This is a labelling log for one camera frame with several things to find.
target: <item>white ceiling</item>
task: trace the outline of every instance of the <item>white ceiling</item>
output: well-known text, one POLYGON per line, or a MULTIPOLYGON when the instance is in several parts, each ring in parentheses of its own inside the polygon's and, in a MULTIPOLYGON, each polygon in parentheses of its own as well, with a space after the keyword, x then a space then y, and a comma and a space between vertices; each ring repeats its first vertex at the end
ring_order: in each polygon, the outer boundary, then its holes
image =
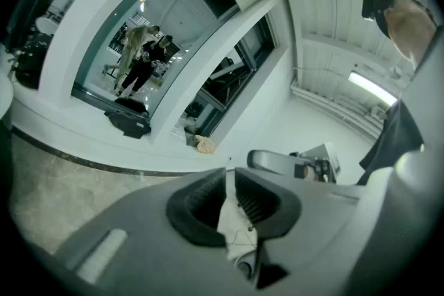
MULTIPOLYGON (((434 0, 419 1, 434 12, 438 23, 442 22, 434 0)), ((302 32, 302 43, 296 44, 303 46, 298 65, 338 73, 302 71, 298 85, 303 89, 326 98, 344 95, 371 108, 380 101, 348 82, 353 69, 395 95, 408 84, 413 75, 410 62, 402 58, 375 23, 361 17, 362 0, 290 0, 290 6, 292 12, 297 12, 299 24, 295 26, 300 26, 302 32), (392 66, 401 68, 401 80, 389 78, 392 66)))

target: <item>ceiling panel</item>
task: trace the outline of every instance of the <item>ceiling panel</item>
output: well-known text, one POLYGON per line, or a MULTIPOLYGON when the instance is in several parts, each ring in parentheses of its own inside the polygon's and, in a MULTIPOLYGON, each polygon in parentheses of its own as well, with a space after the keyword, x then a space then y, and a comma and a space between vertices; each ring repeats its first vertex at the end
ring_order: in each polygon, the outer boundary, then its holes
MULTIPOLYGON (((434 0, 419 0, 429 7, 435 14, 438 23, 442 23, 442 13, 434 0)), ((352 70, 366 75, 378 85, 398 95, 407 85, 413 75, 413 67, 396 50, 393 43, 387 39, 376 24, 361 17, 362 0, 290 0, 292 11, 296 11, 301 18, 302 37, 307 34, 318 34, 325 37, 346 42, 357 49, 375 55, 379 71, 372 70, 372 63, 354 61, 353 56, 341 57, 336 52, 316 46, 303 48, 303 66, 306 69, 330 69, 326 71, 303 71, 300 86, 311 92, 331 98, 339 95, 352 98, 357 103, 371 108, 380 103, 365 90, 348 82, 348 75, 352 70), (394 80, 390 77, 389 69, 397 66, 402 71, 402 79, 394 80)))

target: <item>marble floor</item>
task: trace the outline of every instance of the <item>marble floor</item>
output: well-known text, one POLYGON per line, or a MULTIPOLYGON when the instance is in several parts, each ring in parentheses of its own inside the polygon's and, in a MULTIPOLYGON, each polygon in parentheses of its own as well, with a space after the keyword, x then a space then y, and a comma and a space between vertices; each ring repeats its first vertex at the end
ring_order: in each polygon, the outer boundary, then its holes
MULTIPOLYGON (((180 177, 153 177, 101 171, 75 164, 13 135, 14 186, 11 214, 24 238, 50 254, 88 220, 125 195, 180 177)), ((225 235, 228 258, 255 250, 257 234, 237 206, 234 173, 227 173, 227 198, 218 231, 225 235)))

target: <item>person in black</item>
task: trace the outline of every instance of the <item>person in black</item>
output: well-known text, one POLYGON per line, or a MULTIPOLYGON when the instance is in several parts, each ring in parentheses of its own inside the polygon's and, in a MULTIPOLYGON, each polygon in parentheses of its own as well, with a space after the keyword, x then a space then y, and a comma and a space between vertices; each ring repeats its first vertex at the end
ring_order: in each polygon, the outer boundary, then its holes
MULTIPOLYGON (((385 25, 379 28, 417 71, 442 26, 438 27, 430 10, 416 0, 392 0, 384 10, 384 18, 385 25)), ((386 115, 381 135, 359 163, 366 171, 358 185, 366 185, 374 171, 393 166, 403 154, 419 150, 424 143, 402 99, 386 115)))
POLYGON ((136 94, 137 90, 151 77, 156 67, 156 61, 164 62, 166 57, 164 53, 165 48, 172 41, 172 36, 165 36, 158 43, 154 41, 145 43, 143 56, 134 64, 134 67, 120 86, 117 96, 120 96, 134 80, 136 80, 136 83, 129 96, 136 94))

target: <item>black outfit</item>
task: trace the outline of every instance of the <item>black outfit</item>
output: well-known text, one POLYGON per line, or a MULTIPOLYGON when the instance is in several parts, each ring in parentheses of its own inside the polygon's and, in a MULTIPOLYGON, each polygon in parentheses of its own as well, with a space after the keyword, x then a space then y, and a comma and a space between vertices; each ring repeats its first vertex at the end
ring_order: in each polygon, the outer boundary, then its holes
MULTIPOLYGON (((436 41, 442 30, 442 26, 436 29, 431 44, 436 41)), ((419 64, 416 73, 425 63, 425 60, 426 58, 419 64)), ((358 185, 367 184, 371 173, 380 168, 393 166, 403 154, 418 150, 424 144, 419 129, 402 99, 395 103, 387 114, 388 117, 384 121, 381 135, 364 159, 359 162, 361 167, 366 169, 366 172, 359 179, 358 185)))
POLYGON ((122 83, 122 87, 126 89, 134 80, 137 80, 133 86, 133 91, 139 90, 143 84, 151 77, 155 67, 151 65, 151 61, 159 60, 164 61, 165 54, 164 49, 156 44, 154 41, 150 41, 144 44, 144 50, 150 54, 150 60, 145 62, 143 58, 140 58, 132 67, 130 73, 122 83))

